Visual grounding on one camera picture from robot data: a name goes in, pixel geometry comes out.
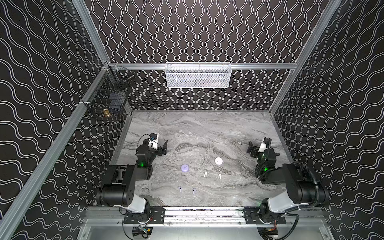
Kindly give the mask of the white earbud charging case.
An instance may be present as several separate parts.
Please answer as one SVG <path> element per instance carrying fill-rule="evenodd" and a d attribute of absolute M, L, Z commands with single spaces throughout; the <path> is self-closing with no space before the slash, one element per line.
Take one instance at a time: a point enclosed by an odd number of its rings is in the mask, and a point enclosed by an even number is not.
<path fill-rule="evenodd" d="M 215 158 L 215 163 L 216 163 L 217 165 L 222 165 L 222 164 L 223 164 L 223 159 L 220 158 L 220 157 L 217 157 L 217 158 Z"/>

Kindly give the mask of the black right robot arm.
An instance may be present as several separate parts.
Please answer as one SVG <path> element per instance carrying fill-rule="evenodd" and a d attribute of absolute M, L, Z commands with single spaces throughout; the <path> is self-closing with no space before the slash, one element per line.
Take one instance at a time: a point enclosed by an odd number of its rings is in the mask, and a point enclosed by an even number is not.
<path fill-rule="evenodd" d="M 264 138 L 257 146 L 249 142 L 247 153 L 255 158 L 256 178 L 265 185 L 286 186 L 286 190 L 275 197 L 264 199 L 260 205 L 262 216 L 284 214 L 289 210 L 312 208 L 329 200 L 329 191 L 315 170 L 302 162 L 276 167 L 280 155 L 271 146 L 272 139 Z"/>

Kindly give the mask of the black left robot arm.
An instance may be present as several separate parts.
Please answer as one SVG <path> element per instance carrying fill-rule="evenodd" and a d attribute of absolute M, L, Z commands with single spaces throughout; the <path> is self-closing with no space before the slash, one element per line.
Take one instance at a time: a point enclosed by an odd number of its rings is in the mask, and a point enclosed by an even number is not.
<path fill-rule="evenodd" d="M 101 182 L 97 203 L 102 206 L 122 208 L 129 213 L 149 217 L 148 200 L 135 193 L 137 181 L 149 180 L 152 163 L 157 156 L 167 154 L 168 141 L 159 145 L 152 137 L 137 147 L 135 165 L 110 165 Z"/>

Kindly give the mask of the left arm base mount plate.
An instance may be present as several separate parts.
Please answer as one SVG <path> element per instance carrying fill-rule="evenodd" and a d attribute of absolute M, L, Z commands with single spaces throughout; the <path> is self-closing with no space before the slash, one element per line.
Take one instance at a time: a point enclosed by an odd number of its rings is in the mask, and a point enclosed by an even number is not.
<path fill-rule="evenodd" d="M 150 207 L 149 209 L 145 209 L 143 213 L 127 212 L 123 217 L 123 223 L 126 225 L 162 225 L 164 223 L 165 212 L 166 209 L 162 207 Z"/>

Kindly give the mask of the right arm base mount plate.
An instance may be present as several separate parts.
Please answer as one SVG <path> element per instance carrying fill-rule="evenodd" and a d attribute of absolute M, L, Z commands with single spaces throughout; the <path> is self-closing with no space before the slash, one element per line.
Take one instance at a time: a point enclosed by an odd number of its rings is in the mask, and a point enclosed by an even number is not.
<path fill-rule="evenodd" d="M 283 214 L 260 210 L 260 207 L 246 207 L 241 216 L 247 225 L 285 225 L 287 223 Z"/>

